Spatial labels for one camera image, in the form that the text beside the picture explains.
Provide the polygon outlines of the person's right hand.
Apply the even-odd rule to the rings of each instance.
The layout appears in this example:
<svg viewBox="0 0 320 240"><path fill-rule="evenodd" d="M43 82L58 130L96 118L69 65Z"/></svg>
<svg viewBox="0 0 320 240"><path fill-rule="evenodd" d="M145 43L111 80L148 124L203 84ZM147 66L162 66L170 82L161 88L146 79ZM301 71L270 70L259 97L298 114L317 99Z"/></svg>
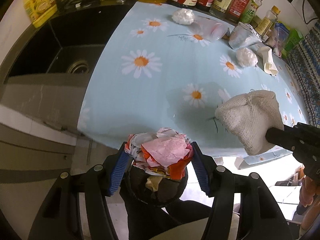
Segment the person's right hand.
<svg viewBox="0 0 320 240"><path fill-rule="evenodd" d="M309 227L319 215L319 200L313 200L315 195L319 196L319 184L315 180L305 176L300 189L299 203L303 205L303 207L312 206L308 209L303 219L305 228Z"/></svg>

